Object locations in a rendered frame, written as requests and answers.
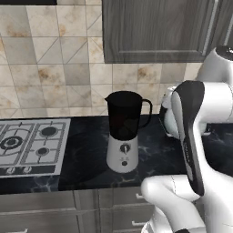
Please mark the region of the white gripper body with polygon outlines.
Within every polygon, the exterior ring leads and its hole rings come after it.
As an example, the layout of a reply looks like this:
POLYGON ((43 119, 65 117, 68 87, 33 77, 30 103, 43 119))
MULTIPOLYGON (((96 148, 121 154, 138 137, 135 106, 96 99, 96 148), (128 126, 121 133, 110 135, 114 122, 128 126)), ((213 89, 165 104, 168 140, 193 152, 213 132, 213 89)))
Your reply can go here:
POLYGON ((175 120, 172 106, 171 106, 171 96, 173 91, 176 89, 176 86, 170 86, 162 98, 161 107, 159 110, 159 120, 160 123, 168 137, 173 137, 179 139, 177 122, 175 120))

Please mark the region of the blender with black jug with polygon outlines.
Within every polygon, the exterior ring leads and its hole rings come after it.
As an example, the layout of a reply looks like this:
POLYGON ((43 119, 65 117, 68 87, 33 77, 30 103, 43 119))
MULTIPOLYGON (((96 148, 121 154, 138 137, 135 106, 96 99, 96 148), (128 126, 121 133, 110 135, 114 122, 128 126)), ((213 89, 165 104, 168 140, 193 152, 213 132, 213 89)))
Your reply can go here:
POLYGON ((107 165, 117 173, 128 173, 138 165, 137 131, 151 120, 153 105, 150 100, 132 91, 116 91, 107 101, 109 138, 106 153, 107 165), (149 104, 147 122, 139 125, 142 105, 149 104))

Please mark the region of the shallow grey drawer front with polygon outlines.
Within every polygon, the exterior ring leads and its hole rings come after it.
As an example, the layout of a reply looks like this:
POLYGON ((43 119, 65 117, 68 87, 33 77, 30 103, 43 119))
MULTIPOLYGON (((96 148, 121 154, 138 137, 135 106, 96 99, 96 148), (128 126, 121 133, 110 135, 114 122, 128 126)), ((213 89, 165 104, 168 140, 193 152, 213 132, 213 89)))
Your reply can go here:
POLYGON ((144 199, 136 198, 136 193, 141 195, 140 187, 101 188, 98 190, 99 206, 114 208, 145 203, 144 199))

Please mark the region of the deep grey drawer front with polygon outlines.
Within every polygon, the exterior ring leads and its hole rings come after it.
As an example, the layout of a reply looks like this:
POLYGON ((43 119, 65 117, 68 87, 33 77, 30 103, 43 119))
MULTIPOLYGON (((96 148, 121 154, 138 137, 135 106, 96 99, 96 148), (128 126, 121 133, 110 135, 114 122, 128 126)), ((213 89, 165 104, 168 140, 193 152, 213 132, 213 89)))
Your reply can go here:
POLYGON ((100 210, 101 233, 126 233, 141 231, 142 227, 133 227, 132 221, 148 222, 154 212, 150 205, 105 208, 100 210))

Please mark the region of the narrow grey cupboard panel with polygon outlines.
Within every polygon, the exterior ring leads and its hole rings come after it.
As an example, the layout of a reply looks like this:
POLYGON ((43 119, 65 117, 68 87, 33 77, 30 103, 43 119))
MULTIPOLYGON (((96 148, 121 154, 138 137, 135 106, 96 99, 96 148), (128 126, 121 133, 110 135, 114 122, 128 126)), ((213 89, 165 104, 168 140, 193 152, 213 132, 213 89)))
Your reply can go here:
POLYGON ((100 233, 99 199, 94 189, 74 192, 80 233, 100 233))

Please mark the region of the grey gas hob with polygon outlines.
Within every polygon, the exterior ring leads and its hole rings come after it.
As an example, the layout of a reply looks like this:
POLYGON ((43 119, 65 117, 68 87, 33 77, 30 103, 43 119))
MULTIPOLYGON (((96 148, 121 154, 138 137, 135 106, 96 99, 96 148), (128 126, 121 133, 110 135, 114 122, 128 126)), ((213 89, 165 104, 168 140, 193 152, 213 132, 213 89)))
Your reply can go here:
POLYGON ((70 118, 0 120, 0 178, 60 175, 70 118), (12 175, 6 170, 15 167, 12 175), (25 174, 24 168, 31 167, 25 174))

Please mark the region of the wide grey drawer front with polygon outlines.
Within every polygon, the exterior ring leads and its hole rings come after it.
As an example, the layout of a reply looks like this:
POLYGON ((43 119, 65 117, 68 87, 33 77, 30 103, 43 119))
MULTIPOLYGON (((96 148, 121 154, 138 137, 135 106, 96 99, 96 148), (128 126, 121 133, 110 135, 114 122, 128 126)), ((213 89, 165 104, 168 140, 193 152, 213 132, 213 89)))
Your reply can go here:
POLYGON ((71 191, 0 195, 0 216, 75 210, 71 191))

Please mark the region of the dark extractor hood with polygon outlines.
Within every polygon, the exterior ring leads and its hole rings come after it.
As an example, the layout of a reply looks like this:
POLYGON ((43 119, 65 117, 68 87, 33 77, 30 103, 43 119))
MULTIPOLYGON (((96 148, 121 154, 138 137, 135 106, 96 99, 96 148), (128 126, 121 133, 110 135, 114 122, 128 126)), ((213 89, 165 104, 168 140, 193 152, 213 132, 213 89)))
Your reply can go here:
POLYGON ((0 5, 57 5, 57 0, 0 0, 0 5))

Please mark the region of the wide grey wall cupboard door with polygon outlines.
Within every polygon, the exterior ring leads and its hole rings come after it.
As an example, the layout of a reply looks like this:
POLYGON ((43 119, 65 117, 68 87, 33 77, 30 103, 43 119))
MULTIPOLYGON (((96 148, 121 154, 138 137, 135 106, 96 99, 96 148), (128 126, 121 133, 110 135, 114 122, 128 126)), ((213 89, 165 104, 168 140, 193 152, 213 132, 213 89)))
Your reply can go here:
POLYGON ((211 0, 102 0, 107 64, 201 62, 211 0))

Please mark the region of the narrow grey wall cupboard door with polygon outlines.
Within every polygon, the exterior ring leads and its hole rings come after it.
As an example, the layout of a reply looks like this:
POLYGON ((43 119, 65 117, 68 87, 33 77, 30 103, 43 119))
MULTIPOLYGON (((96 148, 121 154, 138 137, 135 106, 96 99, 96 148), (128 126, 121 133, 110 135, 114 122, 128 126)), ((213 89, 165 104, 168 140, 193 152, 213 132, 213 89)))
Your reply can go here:
MULTIPOLYGON (((211 47, 223 46, 230 18, 233 14, 233 0, 220 0, 218 19, 212 38, 211 47)), ((233 28, 227 46, 233 47, 233 28)))

